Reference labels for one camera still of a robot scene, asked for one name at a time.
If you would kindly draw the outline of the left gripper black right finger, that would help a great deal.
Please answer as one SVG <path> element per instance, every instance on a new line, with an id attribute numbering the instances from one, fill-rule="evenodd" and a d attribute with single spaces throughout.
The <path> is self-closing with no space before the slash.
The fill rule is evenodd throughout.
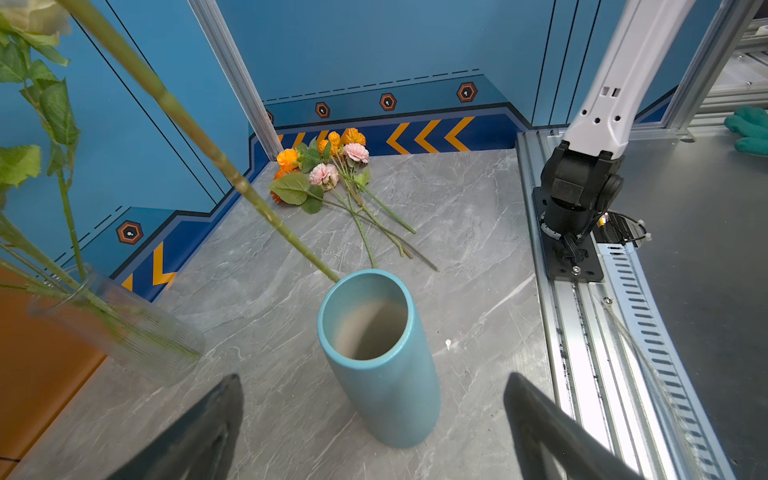
<path id="1" fill-rule="evenodd" d="M 509 375 L 503 403 L 523 478 L 546 479 L 554 470 L 554 464 L 545 459 L 545 452 L 573 479 L 640 477 L 524 375 Z"/>

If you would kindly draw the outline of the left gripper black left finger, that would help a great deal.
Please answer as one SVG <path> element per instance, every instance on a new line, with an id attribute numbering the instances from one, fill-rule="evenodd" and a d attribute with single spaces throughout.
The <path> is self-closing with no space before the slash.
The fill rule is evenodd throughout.
<path id="1" fill-rule="evenodd" d="M 224 377 L 112 479 L 225 479 L 243 420 L 238 375 Z"/>

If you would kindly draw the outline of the orange gerbera with leaf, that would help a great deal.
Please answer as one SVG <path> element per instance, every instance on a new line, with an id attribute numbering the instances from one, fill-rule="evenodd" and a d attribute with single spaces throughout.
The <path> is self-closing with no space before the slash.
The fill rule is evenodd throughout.
<path id="1" fill-rule="evenodd" d="M 324 207 L 347 213 L 360 234 L 372 268 L 377 268 L 378 263 L 369 239 L 369 230 L 384 235 L 401 256 L 421 260 L 431 270 L 439 272 L 436 263 L 417 250 L 403 235 L 389 228 L 366 204 L 362 196 L 366 193 L 361 184 L 363 179 L 363 174 L 352 174 L 338 162 L 318 164 L 309 173 L 281 170 L 270 184 L 270 193 L 280 202 L 301 207 L 308 214 L 319 213 Z"/>

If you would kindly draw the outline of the pink peony flower stem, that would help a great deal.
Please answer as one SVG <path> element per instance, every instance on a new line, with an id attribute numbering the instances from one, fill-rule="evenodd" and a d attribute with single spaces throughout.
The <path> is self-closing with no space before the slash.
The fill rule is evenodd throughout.
<path id="1" fill-rule="evenodd" d="M 360 143 L 340 145 L 336 152 L 333 152 L 329 141 L 324 142 L 322 151 L 319 151 L 316 146 L 306 145 L 298 149 L 299 169 L 307 176 L 311 187 L 319 187 L 324 191 L 322 200 L 316 195 L 310 195 L 310 198 L 343 210 L 351 217 L 373 268 L 377 267 L 377 263 L 368 239 L 368 227 L 391 241 L 402 257 L 414 259 L 415 252 L 410 249 L 407 242 L 387 227 L 374 212 L 374 208 L 368 205 L 370 200 L 398 226 L 408 233 L 416 233 L 411 225 L 370 190 L 371 170 L 368 161 L 369 152 Z"/>

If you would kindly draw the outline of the small pink rose spray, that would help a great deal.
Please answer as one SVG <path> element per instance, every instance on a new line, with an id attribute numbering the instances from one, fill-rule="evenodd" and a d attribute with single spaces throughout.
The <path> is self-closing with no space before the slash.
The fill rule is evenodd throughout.
<path id="1" fill-rule="evenodd" d="M 277 215 L 256 190 L 254 190 L 250 181 L 248 181 L 234 167 L 216 143 L 197 124 L 178 99 L 166 88 L 157 74 L 137 53 L 136 49 L 126 42 L 125 38 L 115 30 L 110 22 L 91 2 L 63 0 L 60 4 L 122 65 L 142 89 L 156 101 L 163 112 L 183 130 L 187 137 L 198 146 L 202 153 L 204 153 L 226 179 L 233 184 L 241 196 L 246 199 L 288 243 L 310 261 L 319 271 L 325 274 L 329 280 L 334 283 L 340 280 L 340 277 L 286 226 L 279 215 Z"/>

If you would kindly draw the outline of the cream rose with leaves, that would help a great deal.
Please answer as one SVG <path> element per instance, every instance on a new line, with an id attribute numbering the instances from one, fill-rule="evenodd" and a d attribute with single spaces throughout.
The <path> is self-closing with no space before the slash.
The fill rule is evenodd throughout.
<path id="1" fill-rule="evenodd" d="M 66 80 L 51 69 L 69 64 L 58 47 L 60 39 L 70 32 L 70 14 L 57 1 L 1 3 L 1 81 L 21 86 L 20 94 L 34 109 L 49 138 L 46 174 L 58 183 L 74 255 L 70 275 L 82 282 L 87 272 L 69 198 L 81 132 Z"/>

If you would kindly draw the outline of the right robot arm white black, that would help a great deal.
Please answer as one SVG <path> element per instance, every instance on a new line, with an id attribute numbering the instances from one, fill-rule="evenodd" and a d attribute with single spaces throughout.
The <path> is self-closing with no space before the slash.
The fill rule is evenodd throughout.
<path id="1" fill-rule="evenodd" d="M 541 190 L 547 205 L 542 232 L 557 259 L 578 268 L 582 245 L 609 208 L 623 180 L 618 168 L 634 118 L 690 1 L 629 1 L 580 113 L 546 162 Z"/>

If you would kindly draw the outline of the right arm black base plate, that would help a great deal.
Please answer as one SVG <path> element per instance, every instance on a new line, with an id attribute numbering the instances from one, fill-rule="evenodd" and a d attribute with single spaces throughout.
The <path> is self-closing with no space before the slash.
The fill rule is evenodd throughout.
<path id="1" fill-rule="evenodd" d="M 596 244 L 591 236 L 577 242 L 572 237 L 554 238 L 544 223 L 550 197 L 540 187 L 533 189 L 536 212 L 536 232 L 540 234 L 544 268 L 548 279 L 569 282 L 601 282 L 604 273 Z"/>

